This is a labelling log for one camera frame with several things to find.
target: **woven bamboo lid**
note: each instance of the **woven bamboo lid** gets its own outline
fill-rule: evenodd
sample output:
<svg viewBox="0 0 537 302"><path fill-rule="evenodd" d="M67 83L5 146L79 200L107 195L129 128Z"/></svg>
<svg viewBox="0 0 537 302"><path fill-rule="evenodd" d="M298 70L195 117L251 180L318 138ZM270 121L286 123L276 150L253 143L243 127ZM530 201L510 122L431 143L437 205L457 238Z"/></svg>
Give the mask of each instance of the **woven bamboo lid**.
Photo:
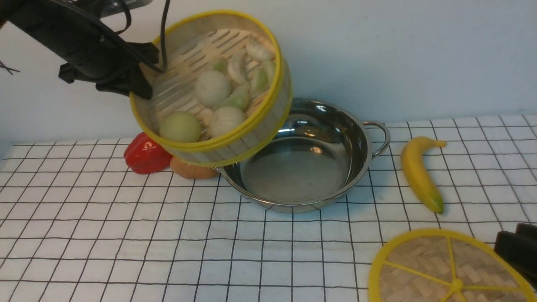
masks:
<svg viewBox="0 0 537 302"><path fill-rule="evenodd" d="M372 302L534 302L530 285L483 242L419 229L388 242L369 274Z"/></svg>

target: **red bell pepper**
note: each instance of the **red bell pepper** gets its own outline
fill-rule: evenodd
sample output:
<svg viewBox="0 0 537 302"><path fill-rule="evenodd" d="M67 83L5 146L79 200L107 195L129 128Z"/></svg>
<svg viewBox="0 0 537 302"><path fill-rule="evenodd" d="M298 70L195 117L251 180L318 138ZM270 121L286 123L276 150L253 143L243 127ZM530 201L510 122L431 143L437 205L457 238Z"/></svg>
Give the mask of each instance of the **red bell pepper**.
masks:
<svg viewBox="0 0 537 302"><path fill-rule="evenodd" d="M142 132L129 144L123 158L135 173L151 174L168 167L172 156Z"/></svg>

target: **sliced vegetable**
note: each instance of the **sliced vegetable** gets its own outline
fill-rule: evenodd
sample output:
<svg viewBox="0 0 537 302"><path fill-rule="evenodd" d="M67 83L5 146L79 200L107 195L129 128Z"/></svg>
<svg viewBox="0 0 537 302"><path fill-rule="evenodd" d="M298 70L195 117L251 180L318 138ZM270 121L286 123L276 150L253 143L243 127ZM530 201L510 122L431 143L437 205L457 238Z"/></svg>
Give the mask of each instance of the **sliced vegetable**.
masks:
<svg viewBox="0 0 537 302"><path fill-rule="evenodd" d="M218 108L214 112L207 130L213 138L217 138L239 127L245 120L246 115L237 107L226 106Z"/></svg>
<svg viewBox="0 0 537 302"><path fill-rule="evenodd" d="M261 68L267 73L268 85L270 86L274 80L274 74L276 73L276 63L273 61L264 61L261 63Z"/></svg>
<svg viewBox="0 0 537 302"><path fill-rule="evenodd" d="M246 51L248 52L248 55L252 57L252 59L258 62L272 60L272 58L274 58L274 53L272 51L263 46L261 43L257 42L252 37L250 37L246 42Z"/></svg>
<svg viewBox="0 0 537 302"><path fill-rule="evenodd" d="M209 69L216 70L220 73L225 73L228 69L228 61L222 57L217 57L211 62Z"/></svg>
<svg viewBox="0 0 537 302"><path fill-rule="evenodd" d="M237 89L235 89L235 91L233 91L233 93L222 102L221 107L233 106L244 111L250 102L250 95L248 93L249 90L250 85L248 84L237 87Z"/></svg>
<svg viewBox="0 0 537 302"><path fill-rule="evenodd" d="M229 59L228 63L228 74L231 79L239 84L244 85L247 83L246 80L246 71L244 70L244 57L246 56L246 50L241 49L240 51L234 53Z"/></svg>
<svg viewBox="0 0 537 302"><path fill-rule="evenodd" d="M231 83L225 74L209 69L198 76L194 91L201 104L212 107L231 94Z"/></svg>
<svg viewBox="0 0 537 302"><path fill-rule="evenodd" d="M253 70L252 81L250 81L250 96L257 97L269 88L269 79L267 73L262 68Z"/></svg>
<svg viewBox="0 0 537 302"><path fill-rule="evenodd" d="M162 120L161 137L178 142L196 142L201 136L200 121L188 112L174 112Z"/></svg>

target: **stainless steel pot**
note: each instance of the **stainless steel pot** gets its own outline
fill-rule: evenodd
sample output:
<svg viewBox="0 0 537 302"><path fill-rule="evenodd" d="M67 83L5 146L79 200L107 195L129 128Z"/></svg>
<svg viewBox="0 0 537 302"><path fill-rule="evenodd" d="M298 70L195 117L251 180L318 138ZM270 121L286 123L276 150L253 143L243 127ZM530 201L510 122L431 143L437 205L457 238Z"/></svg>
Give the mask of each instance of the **stainless steel pot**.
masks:
<svg viewBox="0 0 537 302"><path fill-rule="evenodd" d="M365 125L384 131L378 150L371 151ZM307 212L342 197L389 142L381 122L362 122L332 104L294 98L289 117L269 145L219 171L245 198L266 208Z"/></svg>

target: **pot rim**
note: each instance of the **pot rim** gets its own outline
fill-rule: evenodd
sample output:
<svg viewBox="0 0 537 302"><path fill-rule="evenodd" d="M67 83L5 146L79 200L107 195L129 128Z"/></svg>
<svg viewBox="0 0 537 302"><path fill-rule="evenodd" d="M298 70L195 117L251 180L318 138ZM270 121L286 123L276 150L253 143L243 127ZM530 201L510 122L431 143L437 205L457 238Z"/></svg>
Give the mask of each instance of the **pot rim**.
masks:
<svg viewBox="0 0 537 302"><path fill-rule="evenodd" d="M308 199L308 200L304 200L304 201L301 201L300 203L295 203L295 204L283 203L283 202L281 202L279 200L263 198L261 196L257 196L255 194L252 194L252 193L248 192L245 188L239 186L233 179L231 179L231 177L229 177L229 175L226 173L226 170L224 169L225 167L217 168L217 170L229 182L229 184L233 188L235 188L237 191L239 191L242 195L244 195L247 198L254 199L254 200L256 200L256 201L258 201L260 203L266 204L266 205L275 205L275 206L284 206L284 207L310 206L310 205L315 205L316 203L319 203L319 202L323 202L325 200L333 199L333 198L337 197L338 195L344 194L346 191L348 191L351 187L353 187L364 176L365 172L369 168L369 165L370 165L371 160L373 159L373 157L374 156L376 157L380 153L384 152L386 150L386 148L388 147L388 144L390 142L389 132L388 132L386 126L381 122L376 122L376 121L365 121L365 122L363 122L363 121L359 120L358 118L356 118L353 114L349 113L348 111L342 109L341 107L339 107L337 105L334 105L332 103L325 102L325 101L312 99L312 98L293 98L292 102L312 103L312 104L317 104L317 105L329 106L329 107L332 107L332 108L334 108L336 110L339 110L343 114L347 115L349 118L352 119L352 121L356 125L358 125L360 127L361 131L364 133L364 136L365 136L366 142L367 142L367 151L368 151L367 152L367 157L366 157L366 160L364 161L364 166L362 167L360 172L352 180L348 181L339 190L337 190L337 191L335 191L335 192L333 192L333 193L331 193L329 195L325 195L323 197L314 198L314 199ZM367 130L366 130L365 125L378 126L385 133L386 138L384 140L384 144L376 151L370 152L370 150L372 149L372 143L371 143L371 139L369 138L369 135L367 134Z"/></svg>

